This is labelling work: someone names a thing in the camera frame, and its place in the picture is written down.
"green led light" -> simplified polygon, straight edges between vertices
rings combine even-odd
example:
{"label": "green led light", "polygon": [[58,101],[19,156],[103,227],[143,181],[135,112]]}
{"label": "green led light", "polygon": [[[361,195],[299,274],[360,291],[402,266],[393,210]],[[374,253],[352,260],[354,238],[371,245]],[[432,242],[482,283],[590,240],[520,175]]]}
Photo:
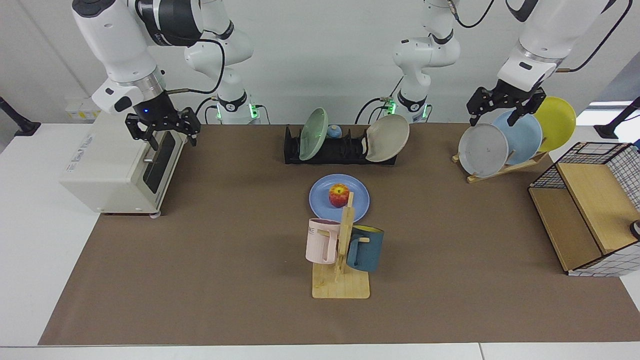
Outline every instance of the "green led light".
{"label": "green led light", "polygon": [[388,115],[393,115],[396,113],[396,108],[397,108],[396,102],[393,100],[389,100],[389,104],[391,105],[391,109],[387,110]]}
{"label": "green led light", "polygon": [[424,107],[424,111],[422,112],[422,118],[426,119],[427,118],[427,109],[430,107],[429,104],[425,105]]}
{"label": "green led light", "polygon": [[258,116],[260,116],[260,113],[258,112],[258,108],[256,108],[254,105],[249,104],[249,108],[251,108],[251,119],[257,119]]}

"metal grid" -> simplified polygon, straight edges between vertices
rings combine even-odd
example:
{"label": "metal grid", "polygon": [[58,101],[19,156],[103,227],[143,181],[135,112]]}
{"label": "metal grid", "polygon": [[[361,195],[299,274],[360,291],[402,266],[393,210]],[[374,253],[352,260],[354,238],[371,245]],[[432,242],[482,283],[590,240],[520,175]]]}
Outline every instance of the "metal grid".
{"label": "metal grid", "polygon": [[619,277],[640,268],[640,244],[620,249],[569,272],[572,276]]}
{"label": "metal grid", "polygon": [[576,143],[562,158],[540,175],[532,184],[532,188],[566,189],[566,185],[556,168],[558,163],[604,165],[629,144],[579,142]]}
{"label": "metal grid", "polygon": [[620,186],[640,211],[640,154],[635,147],[627,147],[617,154],[607,166]]}

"brown table mat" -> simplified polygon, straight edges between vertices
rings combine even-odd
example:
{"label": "brown table mat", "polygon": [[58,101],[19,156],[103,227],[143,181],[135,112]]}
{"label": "brown table mat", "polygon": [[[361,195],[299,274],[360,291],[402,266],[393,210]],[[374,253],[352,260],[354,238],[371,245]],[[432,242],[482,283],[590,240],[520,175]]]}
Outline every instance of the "brown table mat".
{"label": "brown table mat", "polygon": [[[619,279],[560,267],[527,193],[550,160],[467,184],[466,127],[412,126],[394,167],[284,165],[284,127],[205,127],[161,218],[100,217],[40,344],[639,341]],[[368,300],[311,297],[308,191],[336,172],[386,232]]]}

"red apple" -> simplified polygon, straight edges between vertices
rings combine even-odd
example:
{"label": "red apple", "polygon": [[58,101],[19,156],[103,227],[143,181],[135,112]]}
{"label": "red apple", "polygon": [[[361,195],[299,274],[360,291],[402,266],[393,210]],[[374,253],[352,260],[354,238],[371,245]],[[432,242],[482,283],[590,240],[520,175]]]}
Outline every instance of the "red apple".
{"label": "red apple", "polygon": [[345,184],[334,184],[329,189],[329,202],[336,208],[341,208],[349,201],[349,188]]}

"beige plate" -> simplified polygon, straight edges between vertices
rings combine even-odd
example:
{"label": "beige plate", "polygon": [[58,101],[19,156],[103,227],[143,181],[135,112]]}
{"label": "beige plate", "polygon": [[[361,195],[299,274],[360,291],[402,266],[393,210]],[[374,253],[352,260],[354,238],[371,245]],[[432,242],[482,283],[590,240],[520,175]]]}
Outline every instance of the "beige plate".
{"label": "beige plate", "polygon": [[379,163],[398,155],[409,140],[409,123],[400,115],[387,115],[367,129],[367,160]]}

